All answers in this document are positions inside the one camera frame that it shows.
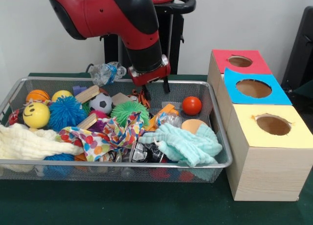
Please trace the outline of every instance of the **stacked boxes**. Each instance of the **stacked boxes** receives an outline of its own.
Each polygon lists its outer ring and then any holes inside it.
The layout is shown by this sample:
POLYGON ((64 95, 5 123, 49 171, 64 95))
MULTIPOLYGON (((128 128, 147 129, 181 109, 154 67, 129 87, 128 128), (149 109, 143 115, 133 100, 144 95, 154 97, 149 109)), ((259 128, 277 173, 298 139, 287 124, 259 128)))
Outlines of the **stacked boxes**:
POLYGON ((234 200, 297 200, 313 165, 313 135, 260 53, 213 50, 208 82, 232 148, 234 200))

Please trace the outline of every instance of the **white wall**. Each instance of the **white wall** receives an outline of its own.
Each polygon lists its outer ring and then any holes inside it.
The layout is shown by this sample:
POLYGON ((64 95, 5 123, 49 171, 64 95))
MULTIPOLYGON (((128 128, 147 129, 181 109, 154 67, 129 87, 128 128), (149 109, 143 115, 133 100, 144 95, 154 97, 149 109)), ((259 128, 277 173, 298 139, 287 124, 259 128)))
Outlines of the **white wall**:
MULTIPOLYGON (((197 0, 185 15, 180 74, 207 74, 213 48, 260 50, 281 80, 302 12, 313 0, 197 0)), ((82 72, 104 61, 98 38, 72 39, 48 0, 0 0, 0 100, 30 72, 82 72)))

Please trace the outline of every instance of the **wire basket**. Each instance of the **wire basket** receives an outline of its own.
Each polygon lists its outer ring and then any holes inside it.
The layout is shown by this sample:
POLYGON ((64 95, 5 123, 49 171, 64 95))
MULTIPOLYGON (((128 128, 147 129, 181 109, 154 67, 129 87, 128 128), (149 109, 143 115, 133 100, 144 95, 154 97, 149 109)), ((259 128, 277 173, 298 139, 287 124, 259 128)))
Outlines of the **wire basket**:
MULTIPOLYGON (((170 81, 171 92, 165 94, 162 82, 149 84, 152 114, 158 113, 168 103, 179 111, 182 121, 200 119, 209 125, 223 146, 215 157, 218 164, 202 164, 190 168, 178 163, 108 163, 82 161, 34 161, 0 159, 0 179, 5 180, 81 180, 81 181, 158 181, 158 182, 209 182, 213 183, 223 168, 232 163, 232 155, 223 128, 221 116, 212 87, 206 82, 170 81), (181 108, 187 96, 198 97, 202 110, 197 116, 187 116, 181 108), (27 173, 18 173, 6 169, 10 164, 25 168, 27 173)), ((26 96, 35 89, 45 90, 50 96, 59 90, 72 90, 73 86, 92 86, 91 79, 84 78, 44 78, 27 77, 19 80, 0 105, 0 119, 8 126, 7 119, 12 110, 19 109, 25 103, 26 96)), ((121 92, 131 94, 136 87, 131 80, 121 79, 112 85, 103 87, 111 96, 121 92)))

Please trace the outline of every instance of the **red robot arm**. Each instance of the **red robot arm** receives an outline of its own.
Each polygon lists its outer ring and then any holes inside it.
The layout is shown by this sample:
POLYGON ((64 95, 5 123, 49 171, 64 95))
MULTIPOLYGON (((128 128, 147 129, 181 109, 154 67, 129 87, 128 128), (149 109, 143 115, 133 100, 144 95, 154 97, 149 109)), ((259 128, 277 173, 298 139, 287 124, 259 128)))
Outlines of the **red robot arm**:
POLYGON ((75 39, 117 34, 133 67, 135 85, 170 73, 162 55, 152 0, 49 0, 66 31, 75 39))

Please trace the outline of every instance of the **orange ball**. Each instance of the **orange ball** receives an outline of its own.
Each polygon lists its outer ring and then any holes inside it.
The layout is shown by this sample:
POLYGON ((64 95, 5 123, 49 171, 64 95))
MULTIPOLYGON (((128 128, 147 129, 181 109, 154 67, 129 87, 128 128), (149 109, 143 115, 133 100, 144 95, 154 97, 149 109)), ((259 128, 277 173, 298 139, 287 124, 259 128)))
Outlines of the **orange ball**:
POLYGON ((202 103, 197 97, 189 96, 182 102, 182 109, 187 115, 195 116, 200 113, 202 103))
POLYGON ((43 90, 32 90, 26 97, 26 102, 29 102, 30 99, 46 101, 50 99, 50 96, 43 90))

